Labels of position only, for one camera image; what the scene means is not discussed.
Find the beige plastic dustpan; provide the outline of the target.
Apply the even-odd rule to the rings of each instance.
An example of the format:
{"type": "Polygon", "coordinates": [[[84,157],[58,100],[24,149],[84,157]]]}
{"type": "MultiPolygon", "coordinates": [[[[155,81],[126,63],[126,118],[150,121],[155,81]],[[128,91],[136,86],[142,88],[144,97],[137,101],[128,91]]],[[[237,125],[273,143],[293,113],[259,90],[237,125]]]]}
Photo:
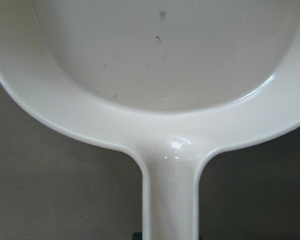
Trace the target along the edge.
{"type": "Polygon", "coordinates": [[[209,160],[300,126],[300,0],[0,0],[0,83],[136,161],[143,239],[197,240],[209,160]]]}

